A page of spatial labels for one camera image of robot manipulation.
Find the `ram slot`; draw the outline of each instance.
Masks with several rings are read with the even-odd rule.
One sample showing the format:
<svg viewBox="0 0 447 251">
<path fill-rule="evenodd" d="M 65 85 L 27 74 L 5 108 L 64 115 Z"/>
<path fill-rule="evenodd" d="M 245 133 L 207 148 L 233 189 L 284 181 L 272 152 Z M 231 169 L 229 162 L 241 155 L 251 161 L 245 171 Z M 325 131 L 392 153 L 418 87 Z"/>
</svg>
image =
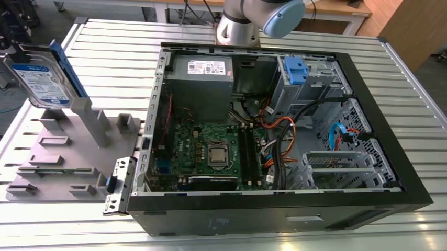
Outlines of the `ram slot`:
<svg viewBox="0 0 447 251">
<path fill-rule="evenodd" d="M 247 152 L 247 141 L 245 141 L 245 128 L 239 128 L 237 130 L 237 143 L 239 143 L 239 157 L 240 157 L 240 171 L 243 183 L 247 184 L 249 179 L 249 169 L 248 169 L 248 152 Z"/>
<path fill-rule="evenodd" d="M 259 166 L 256 159 L 256 142 L 251 128 L 245 130 L 245 144 L 247 144 L 248 171 L 251 176 L 251 184 L 256 185 L 260 179 L 259 179 Z"/>
</svg>

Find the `green motherboard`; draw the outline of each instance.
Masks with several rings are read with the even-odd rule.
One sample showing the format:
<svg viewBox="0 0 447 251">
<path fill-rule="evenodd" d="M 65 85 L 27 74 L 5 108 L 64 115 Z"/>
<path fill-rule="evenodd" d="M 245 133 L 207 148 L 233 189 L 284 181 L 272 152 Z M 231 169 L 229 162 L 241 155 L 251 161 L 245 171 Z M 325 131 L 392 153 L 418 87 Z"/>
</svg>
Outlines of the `green motherboard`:
<svg viewBox="0 0 447 251">
<path fill-rule="evenodd" d="M 259 157 L 264 142 L 263 128 L 224 124 L 176 125 L 171 161 L 157 161 L 160 173 L 165 175 L 161 180 L 164 191 L 175 190 L 172 184 L 177 178 L 191 175 L 232 176 L 237 178 L 237 190 L 267 189 L 261 182 Z"/>
</svg>

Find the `chip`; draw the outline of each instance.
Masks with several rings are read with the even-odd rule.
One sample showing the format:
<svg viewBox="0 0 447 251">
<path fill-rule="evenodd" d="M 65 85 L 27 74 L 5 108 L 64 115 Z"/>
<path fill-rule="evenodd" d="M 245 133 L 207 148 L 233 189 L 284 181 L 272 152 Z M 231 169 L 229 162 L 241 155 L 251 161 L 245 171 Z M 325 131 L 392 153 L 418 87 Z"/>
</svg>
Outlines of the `chip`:
<svg viewBox="0 0 447 251">
<path fill-rule="evenodd" d="M 211 162 L 225 162 L 227 161 L 227 151 L 224 148 L 211 149 Z"/>
</svg>

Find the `hard drive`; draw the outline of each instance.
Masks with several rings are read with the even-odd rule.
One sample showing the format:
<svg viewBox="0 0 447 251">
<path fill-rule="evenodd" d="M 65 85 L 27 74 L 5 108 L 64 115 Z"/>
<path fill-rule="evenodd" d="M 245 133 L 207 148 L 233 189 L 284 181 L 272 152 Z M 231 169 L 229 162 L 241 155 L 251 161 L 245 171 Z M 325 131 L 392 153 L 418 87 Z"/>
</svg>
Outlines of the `hard drive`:
<svg viewBox="0 0 447 251">
<path fill-rule="evenodd" d="M 73 98 L 87 97 L 87 93 L 61 46 L 53 41 L 49 46 L 23 45 L 21 49 L 31 61 L 15 63 L 5 57 L 3 63 L 19 79 L 31 103 L 39 108 L 69 108 Z"/>
</svg>

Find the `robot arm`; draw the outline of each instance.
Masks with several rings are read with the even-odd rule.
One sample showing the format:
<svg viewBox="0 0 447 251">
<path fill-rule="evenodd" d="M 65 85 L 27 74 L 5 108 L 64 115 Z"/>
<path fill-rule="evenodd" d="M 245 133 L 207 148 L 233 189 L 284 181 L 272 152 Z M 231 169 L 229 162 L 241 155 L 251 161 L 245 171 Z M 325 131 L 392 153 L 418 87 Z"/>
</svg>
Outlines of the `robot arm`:
<svg viewBox="0 0 447 251">
<path fill-rule="evenodd" d="M 304 16 L 303 0 L 227 0 L 217 26 L 217 40 L 224 45 L 255 46 L 259 29 L 281 38 Z"/>
</svg>

